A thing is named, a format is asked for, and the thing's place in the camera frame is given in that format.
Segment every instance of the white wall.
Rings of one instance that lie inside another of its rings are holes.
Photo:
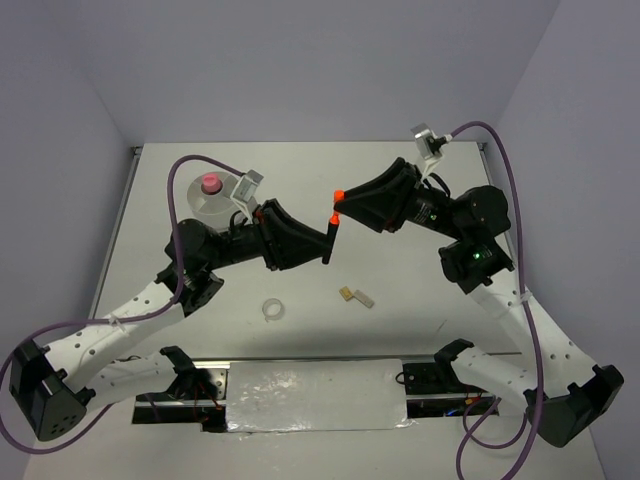
[[[592,431],[607,478],[629,480],[640,478],[640,3],[613,4],[562,0],[498,127],[528,282],[578,344],[625,376]]]
[[[131,153],[55,22],[33,0],[0,15],[0,356],[88,312]],[[3,388],[0,411],[33,440]],[[27,456],[0,440],[0,476]]]
[[[558,0],[45,0],[130,144],[497,121]]]

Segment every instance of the white ring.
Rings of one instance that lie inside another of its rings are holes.
[[[269,314],[268,310],[272,305],[278,305],[280,308],[276,313]],[[284,305],[277,298],[268,298],[262,304],[262,313],[264,314],[264,319],[267,322],[269,320],[280,320],[284,316]]]

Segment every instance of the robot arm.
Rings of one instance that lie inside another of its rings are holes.
[[[511,227],[507,200],[489,185],[451,198],[442,179],[429,173],[448,139],[418,130],[421,154],[432,160],[422,172],[398,158],[376,179],[345,191],[334,209],[377,232],[396,232],[408,221],[455,240],[438,251],[445,277],[498,322],[529,366],[523,369],[491,357],[466,340],[440,350],[436,363],[443,376],[490,391],[520,407],[531,420],[537,389],[532,339],[513,262],[495,240]],[[430,178],[443,188],[434,188]],[[614,366],[599,367],[580,350],[530,293],[526,300],[538,330],[545,378],[538,433],[561,447],[607,410],[624,380]]]
[[[328,236],[291,218],[276,200],[268,200],[250,214],[250,221],[217,233],[187,219],[178,224],[184,271],[176,271],[173,238],[165,248],[171,264],[156,280],[105,320],[89,325],[45,346],[34,341],[13,352],[10,391],[40,441],[58,438],[74,428],[87,412],[137,394],[168,391],[176,396],[204,388],[216,398],[205,370],[196,369],[180,348],[165,347],[149,357],[125,353],[153,333],[180,322],[206,305],[224,281],[214,270],[257,257],[267,268],[287,270],[333,248]],[[178,275],[184,288],[174,297]],[[163,307],[166,310],[153,315]],[[148,316],[126,323],[127,318]]]

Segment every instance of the white table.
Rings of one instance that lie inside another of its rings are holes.
[[[168,264],[166,178],[173,162],[199,153],[265,179],[258,201],[277,198],[294,218],[325,231],[333,191],[358,186],[382,173],[398,156],[414,161],[412,142],[223,143],[145,145],[100,297],[103,315],[140,291]],[[178,218],[191,216],[186,189],[211,170],[184,165],[176,179]],[[447,149],[438,172],[454,195],[486,184],[475,143]],[[143,350],[179,345],[193,357],[298,357],[432,354],[459,337],[488,352],[516,347],[457,285],[442,274],[439,247],[452,240],[407,223],[396,234],[377,234],[343,218],[329,266],[320,260],[271,272],[262,259],[218,270],[226,281],[216,297],[188,321],[145,342]],[[506,248],[504,238],[501,243]],[[349,285],[372,297],[368,310],[346,303]],[[279,298],[286,315],[266,323],[264,300]]]
[[[277,197],[296,219],[326,228],[336,188],[372,179],[397,157],[413,161],[412,143],[151,144],[144,147],[98,303],[105,314],[142,289],[168,259],[165,184],[178,157],[200,153],[265,176],[258,200]],[[178,216],[189,216],[184,192],[209,167],[185,165],[176,181]],[[476,144],[456,143],[439,173],[454,195],[487,183]],[[504,238],[500,239],[506,248]],[[149,338],[139,352],[179,345],[200,358],[309,357],[431,354],[465,337],[491,352],[515,346],[440,269],[437,249],[450,240],[415,225],[378,235],[344,218],[330,266],[314,261],[270,272],[262,260],[220,270],[224,288],[182,324]],[[372,310],[346,303],[338,288],[349,285],[375,299]],[[286,305],[284,318],[265,323],[260,308],[269,297]],[[116,405],[93,432],[61,453],[32,457],[25,479],[121,480],[249,479],[455,479],[462,438],[457,418],[421,419],[377,432],[207,434],[194,425],[131,425],[133,402]],[[485,440],[504,441],[517,417],[492,417]],[[522,445],[487,452],[471,445],[469,479],[500,478]],[[519,479],[603,480],[590,433],[564,449],[538,440]]]

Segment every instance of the wire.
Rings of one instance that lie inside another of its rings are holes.
[[[464,431],[465,432],[469,432],[469,427],[467,425],[467,417],[469,416],[469,413],[471,412],[473,407],[475,407],[477,404],[479,404],[481,402],[488,402],[488,401],[491,401],[491,399],[490,398],[478,398],[477,400],[475,400],[471,405],[469,405],[465,409],[464,413],[462,414],[462,426],[464,427]],[[471,435],[470,438],[471,438],[471,440],[473,440],[475,443],[477,443],[481,447],[488,448],[490,450],[502,450],[504,448],[510,447],[511,445],[516,443],[518,440],[520,440],[520,437],[522,437],[522,434],[524,433],[524,430],[525,430],[526,427],[527,427],[527,416],[523,415],[522,416],[522,425],[520,425],[520,430],[518,430],[518,432],[514,435],[514,437],[511,440],[509,440],[508,442],[506,442],[506,443],[493,445],[491,443],[485,443],[485,442],[483,442],[481,440],[478,440],[473,435]]]
[[[145,393],[144,397],[147,399],[147,402],[149,402],[149,405],[151,405],[151,409],[153,410],[153,416],[156,419],[156,423],[162,423],[162,418],[160,417],[160,411],[158,410],[158,406],[156,405],[156,402],[153,401],[153,397],[148,393]]]
[[[511,197],[513,199],[513,209],[515,212],[516,218],[516,245],[517,245],[517,268],[518,268],[518,289],[520,290],[520,296],[522,297],[525,294],[526,286],[525,286],[525,267],[524,267],[524,239],[522,236],[522,214],[520,212],[520,201],[518,199],[518,191],[516,189],[516,181],[513,176],[513,169],[511,168],[511,162],[509,161],[509,156],[507,155],[507,151],[504,148],[504,144],[502,143],[502,139],[498,132],[486,122],[481,121],[473,121],[469,123],[465,123],[460,127],[456,128],[453,132],[451,132],[451,137],[455,138],[460,135],[465,130],[472,127],[480,127],[485,129],[491,137],[496,142],[498,146],[498,150],[500,151],[500,155],[502,156],[502,160],[504,162],[505,170],[507,171],[507,177],[509,178],[509,187],[511,189]],[[536,330],[536,324],[533,320],[533,315],[531,314],[531,307],[529,306],[529,302],[526,300],[522,301],[522,307],[524,308],[524,314],[527,318],[527,324],[529,326],[529,330],[531,331],[531,340],[533,342],[533,352],[536,360],[536,376],[538,386],[536,388],[536,403],[533,410],[533,419],[531,420],[531,430],[529,430],[529,435],[527,435],[527,441],[525,442],[520,455],[516,462],[513,464],[511,469],[502,477],[501,480],[511,480],[516,474],[520,471],[524,462],[527,460],[527,457],[531,453],[531,449],[533,448],[533,443],[535,442],[536,436],[538,434],[538,429],[540,428],[540,421],[542,419],[542,404],[544,402],[544,373],[542,369],[542,349],[540,347],[540,339],[538,338],[538,332]],[[464,476],[462,474],[462,453],[464,451],[465,445],[469,442],[469,440],[473,437],[473,433],[480,427],[482,422],[484,422],[489,415],[496,409],[498,406],[499,399],[497,399],[481,417],[480,419],[469,429],[469,431],[465,434],[460,446],[458,447],[458,452],[456,454],[456,472],[458,474],[458,478],[460,480],[464,480]]]
[[[139,322],[142,320],[149,320],[150,318],[157,317],[159,315],[162,315],[166,311],[168,311],[180,299],[180,295],[182,294],[182,289],[184,288],[184,277],[182,275],[182,272],[184,272],[184,258],[182,256],[182,253],[183,253],[182,242],[180,239],[180,234],[178,232],[178,219],[176,214],[176,202],[174,198],[173,184],[176,177],[176,173],[180,168],[180,166],[192,160],[201,160],[203,162],[210,163],[211,165],[215,165],[217,167],[223,168],[224,170],[227,170],[228,172],[234,175],[238,175],[238,176],[244,175],[244,173],[242,173],[241,171],[236,170],[235,168],[229,167],[228,165],[225,165],[224,163],[219,162],[218,160],[214,160],[213,158],[205,157],[204,155],[186,155],[178,159],[171,166],[171,169],[169,170],[169,175],[167,178],[167,202],[169,207],[169,220],[171,222],[171,237],[173,238],[174,249],[176,252],[176,272],[178,272],[178,275],[177,275],[178,283],[176,285],[176,290],[173,296],[171,297],[171,299],[167,302],[167,304],[160,307],[155,312],[146,313],[144,315],[137,315],[135,317],[121,318],[119,319],[120,323]],[[108,320],[95,319],[95,318],[81,320],[78,322],[54,323],[53,325],[49,325],[47,327],[43,327],[39,330],[36,330],[31,335],[27,336],[22,342],[20,342],[20,345],[22,345],[25,342],[29,342],[44,333],[51,332],[53,330],[57,330],[60,328],[67,328],[67,327],[77,328],[78,326],[104,325],[107,323],[109,323]],[[11,365],[11,354],[7,355],[7,358],[4,360],[4,362],[2,363],[2,367],[0,368],[0,387],[2,385],[4,377],[7,374],[7,371],[9,370],[9,365]],[[93,426],[104,416],[104,414],[107,413],[109,408],[111,408],[111,405],[107,405],[106,407],[104,407],[100,411],[100,413],[98,413],[98,415],[96,415],[96,417],[93,420],[91,420],[91,423],[89,423],[89,425],[87,425],[87,427],[84,430],[82,430],[78,435],[73,437],[71,440],[68,440],[64,443],[61,443],[60,445],[57,445],[51,448],[33,448],[28,445],[24,445],[20,443],[11,435],[9,430],[7,430],[7,427],[4,424],[4,420],[2,419],[2,415],[0,415],[0,434],[2,434],[4,439],[12,447],[22,452],[29,453],[31,455],[44,455],[48,453],[55,453],[67,448],[69,445],[72,445],[78,440],[80,440],[80,438],[82,438],[89,430],[91,430],[91,428],[93,428]]]

